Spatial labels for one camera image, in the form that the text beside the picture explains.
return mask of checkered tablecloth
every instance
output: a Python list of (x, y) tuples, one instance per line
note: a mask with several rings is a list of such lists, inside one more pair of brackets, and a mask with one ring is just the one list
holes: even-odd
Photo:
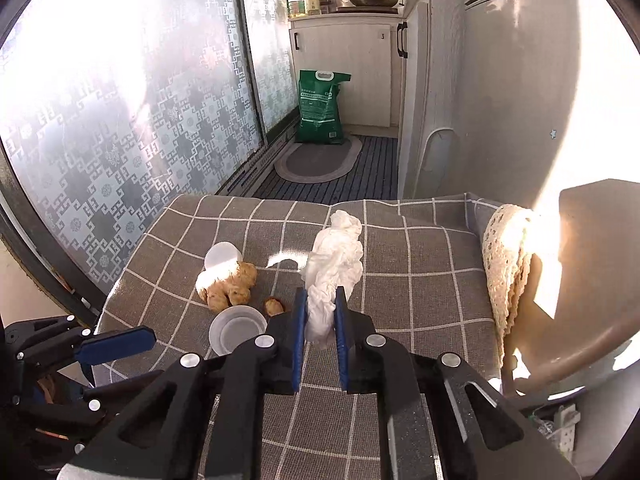
[[(179, 196), (140, 240), (98, 323), (98, 332), (144, 324), (158, 342), (144, 354), (95, 367), (97, 384), (164, 369), (186, 352), (214, 355), (208, 339), (214, 314), (194, 290), (214, 242), (233, 243), (258, 267), (251, 306), (262, 311), (268, 296), (291, 306), (303, 285), (296, 256), (311, 250), (338, 209), (363, 224), (364, 274), (350, 308), (412, 352), (454, 351), (484, 377), (499, 377), (478, 239), (496, 206), (469, 194), (333, 206)], [(262, 478), (379, 477), (375, 396), (347, 396), (338, 385), (335, 348), (306, 346), (300, 392), (266, 397)]]

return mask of white paper towel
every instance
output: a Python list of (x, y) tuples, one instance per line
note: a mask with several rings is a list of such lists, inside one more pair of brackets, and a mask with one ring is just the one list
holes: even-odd
[(316, 235), (314, 247), (302, 270), (308, 294), (305, 338), (326, 346), (332, 340), (335, 289), (344, 287), (347, 300), (362, 277), (362, 224), (355, 216), (338, 210), (331, 215), (331, 227)]

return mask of frosted glass panel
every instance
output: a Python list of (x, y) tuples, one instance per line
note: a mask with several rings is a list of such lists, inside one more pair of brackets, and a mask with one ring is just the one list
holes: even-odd
[(162, 206), (259, 146), (233, 0), (32, 0), (0, 50), (0, 137), (104, 291)]
[(249, 44), (267, 131), (298, 105), (287, 0), (244, 0)]

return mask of beige lace fabric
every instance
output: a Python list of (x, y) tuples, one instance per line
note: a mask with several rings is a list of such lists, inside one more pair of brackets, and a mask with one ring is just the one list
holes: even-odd
[(494, 311), (500, 363), (504, 358), (504, 337), (513, 327), (529, 277), (536, 224), (536, 214), (531, 209), (504, 204), (484, 230), (482, 261)]

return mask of black cabinet handle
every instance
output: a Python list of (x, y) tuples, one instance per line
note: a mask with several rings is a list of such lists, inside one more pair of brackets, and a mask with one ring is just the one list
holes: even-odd
[(396, 29), (396, 41), (398, 43), (398, 56), (404, 57), (405, 59), (409, 56), (409, 53), (404, 49), (404, 37), (402, 35), (402, 31), (408, 28), (406, 22), (398, 23), (398, 28)]

